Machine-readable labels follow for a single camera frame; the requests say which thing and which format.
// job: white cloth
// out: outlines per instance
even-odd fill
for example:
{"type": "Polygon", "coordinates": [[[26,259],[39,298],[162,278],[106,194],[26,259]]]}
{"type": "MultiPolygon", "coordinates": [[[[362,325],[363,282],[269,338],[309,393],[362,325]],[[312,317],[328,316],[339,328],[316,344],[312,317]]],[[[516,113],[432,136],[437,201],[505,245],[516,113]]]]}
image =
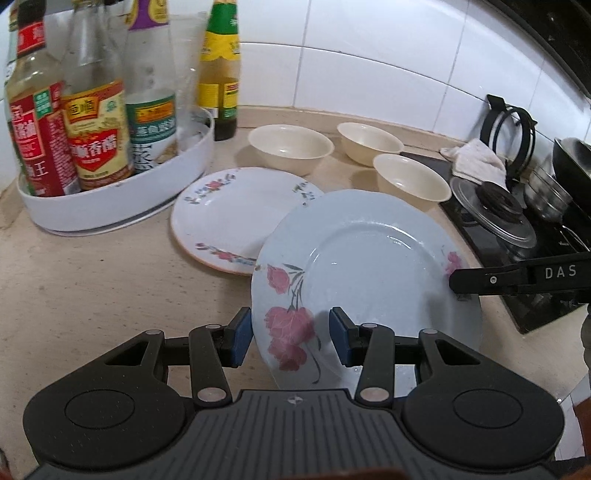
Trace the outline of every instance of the white cloth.
{"type": "Polygon", "coordinates": [[[504,162],[478,138],[462,147],[442,148],[439,152],[453,162],[452,173],[456,177],[478,185],[491,181],[506,190],[504,162]]]}

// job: vinegar bottle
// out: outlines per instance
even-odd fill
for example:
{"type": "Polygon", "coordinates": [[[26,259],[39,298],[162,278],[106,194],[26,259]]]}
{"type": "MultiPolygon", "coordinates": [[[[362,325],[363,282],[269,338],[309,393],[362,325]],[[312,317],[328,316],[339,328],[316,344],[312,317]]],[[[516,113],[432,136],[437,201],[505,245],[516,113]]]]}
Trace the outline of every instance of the vinegar bottle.
{"type": "Polygon", "coordinates": [[[102,0],[74,0],[64,72],[63,114],[83,190],[129,177],[123,66],[106,30],[102,0]]]}
{"type": "Polygon", "coordinates": [[[215,119],[214,138],[236,134],[240,40],[236,0],[215,0],[201,52],[197,103],[215,119]]]}

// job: bottle label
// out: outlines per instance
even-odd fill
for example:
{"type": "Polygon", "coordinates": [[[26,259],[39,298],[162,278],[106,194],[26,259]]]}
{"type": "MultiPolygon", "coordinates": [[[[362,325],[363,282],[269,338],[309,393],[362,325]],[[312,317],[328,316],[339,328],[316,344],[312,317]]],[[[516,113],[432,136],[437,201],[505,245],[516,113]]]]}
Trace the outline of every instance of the bottle label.
{"type": "Polygon", "coordinates": [[[18,31],[17,56],[23,57],[45,47],[43,21],[34,22],[18,31]]]}
{"type": "Polygon", "coordinates": [[[214,61],[219,58],[240,60],[240,40],[238,35],[220,35],[205,32],[201,61],[214,61]]]}
{"type": "Polygon", "coordinates": [[[126,23],[130,30],[168,25],[167,0],[134,0],[126,23]]]}
{"type": "Polygon", "coordinates": [[[128,103],[129,136],[136,170],[150,170],[177,154],[175,96],[128,103]]]}
{"type": "Polygon", "coordinates": [[[199,106],[205,108],[214,118],[219,113],[219,88],[217,83],[199,84],[199,106]]]}
{"type": "Polygon", "coordinates": [[[200,83],[199,106],[205,108],[212,117],[228,120],[236,117],[238,106],[238,82],[224,83],[200,83]],[[220,101],[219,91],[222,87],[220,101]]]}
{"type": "Polygon", "coordinates": [[[240,41],[238,39],[238,12],[236,4],[213,4],[209,18],[201,61],[240,59],[240,41]]]}
{"type": "Polygon", "coordinates": [[[21,173],[23,174],[23,176],[25,177],[25,179],[27,181],[27,191],[29,192],[29,194],[34,196],[35,189],[31,185],[31,183],[29,182],[29,178],[27,175],[27,168],[25,167],[25,164],[22,161],[21,152],[18,149],[17,140],[14,138],[14,130],[12,129],[12,121],[11,120],[8,121],[8,133],[10,135],[10,140],[12,141],[12,147],[14,149],[14,155],[17,158],[18,167],[21,170],[21,173]]]}
{"type": "Polygon", "coordinates": [[[60,110],[61,84],[10,103],[12,131],[35,195],[80,191],[60,110]]]}
{"type": "Polygon", "coordinates": [[[123,82],[64,96],[63,110],[72,157],[83,190],[131,175],[123,82]]]}

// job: stainless steel bowl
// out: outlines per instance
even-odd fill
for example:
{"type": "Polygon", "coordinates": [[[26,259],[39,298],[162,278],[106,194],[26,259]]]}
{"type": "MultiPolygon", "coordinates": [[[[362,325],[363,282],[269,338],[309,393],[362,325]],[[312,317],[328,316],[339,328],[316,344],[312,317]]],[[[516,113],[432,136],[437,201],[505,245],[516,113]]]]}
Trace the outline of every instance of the stainless steel bowl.
{"type": "Polygon", "coordinates": [[[556,179],[541,167],[531,173],[524,195],[527,206],[547,222],[560,222],[573,200],[556,179]]]}

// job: countertop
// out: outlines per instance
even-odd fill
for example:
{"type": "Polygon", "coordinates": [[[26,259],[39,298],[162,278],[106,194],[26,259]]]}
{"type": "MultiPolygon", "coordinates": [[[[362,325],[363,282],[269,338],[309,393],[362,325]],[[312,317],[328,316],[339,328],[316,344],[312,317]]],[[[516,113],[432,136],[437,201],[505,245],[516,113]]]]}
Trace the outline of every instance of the countertop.
{"type": "MultiPolygon", "coordinates": [[[[234,139],[216,144],[210,171],[256,165],[247,134],[241,128],[234,139]]],[[[430,144],[425,140],[424,146],[430,144]]],[[[376,190],[373,169],[354,164],[336,145],[309,181],[325,192],[376,190]]],[[[407,151],[439,156],[421,148],[407,151]]],[[[86,238],[45,233],[25,211],[0,230],[0,446],[15,477],[36,465],[22,413],[37,391],[143,330],[157,327],[167,336],[184,336],[196,326],[225,324],[250,305],[250,278],[211,270],[187,257],[170,235],[170,212],[86,238]]],[[[429,215],[456,241],[470,266],[478,267],[445,214],[437,208],[429,215]]],[[[481,302],[482,353],[556,398],[587,373],[579,339],[584,309],[522,336],[498,297],[481,302]]],[[[188,367],[172,368],[169,383],[189,394],[188,374],[188,367]]],[[[242,388],[275,388],[254,342],[242,368],[226,369],[226,374],[234,394],[242,388]]]]}

